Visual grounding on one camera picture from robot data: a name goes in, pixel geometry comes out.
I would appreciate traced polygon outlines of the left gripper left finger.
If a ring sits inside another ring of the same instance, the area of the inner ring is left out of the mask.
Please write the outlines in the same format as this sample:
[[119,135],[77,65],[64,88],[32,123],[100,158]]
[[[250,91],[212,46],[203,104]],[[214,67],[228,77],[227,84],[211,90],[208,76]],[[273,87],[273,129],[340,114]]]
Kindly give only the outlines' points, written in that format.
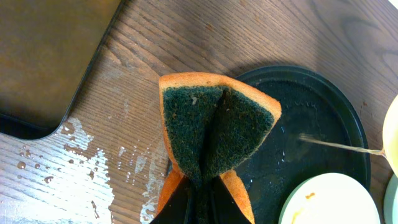
[[150,224],[189,224],[193,221],[195,191],[187,177],[167,177],[159,197],[159,211]]

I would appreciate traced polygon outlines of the yellow plate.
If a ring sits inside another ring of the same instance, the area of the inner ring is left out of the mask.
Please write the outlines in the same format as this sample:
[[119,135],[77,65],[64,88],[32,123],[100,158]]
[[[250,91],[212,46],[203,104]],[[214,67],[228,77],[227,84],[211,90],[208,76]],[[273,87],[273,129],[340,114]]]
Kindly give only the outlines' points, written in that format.
[[385,115],[382,127],[382,142],[385,157],[397,175],[397,128],[398,128],[398,97],[392,101]]

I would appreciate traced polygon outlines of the orange green scrub sponge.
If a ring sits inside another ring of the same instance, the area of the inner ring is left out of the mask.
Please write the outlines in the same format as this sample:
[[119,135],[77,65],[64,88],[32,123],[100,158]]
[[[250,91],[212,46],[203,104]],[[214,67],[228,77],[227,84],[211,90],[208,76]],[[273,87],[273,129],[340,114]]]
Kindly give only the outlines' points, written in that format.
[[209,190],[215,177],[254,223],[248,192],[235,169],[271,132],[282,114],[280,103],[241,81],[203,72],[162,76],[159,99],[172,166],[167,177],[187,177],[195,191],[191,223],[209,223]]

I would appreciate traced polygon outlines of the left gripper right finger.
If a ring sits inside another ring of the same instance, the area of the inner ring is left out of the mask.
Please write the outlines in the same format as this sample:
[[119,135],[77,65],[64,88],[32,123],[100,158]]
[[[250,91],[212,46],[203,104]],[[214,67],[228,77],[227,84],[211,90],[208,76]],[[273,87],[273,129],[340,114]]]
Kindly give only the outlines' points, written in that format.
[[211,224],[250,224],[239,209],[236,201],[220,177],[215,177],[210,185],[209,223]]

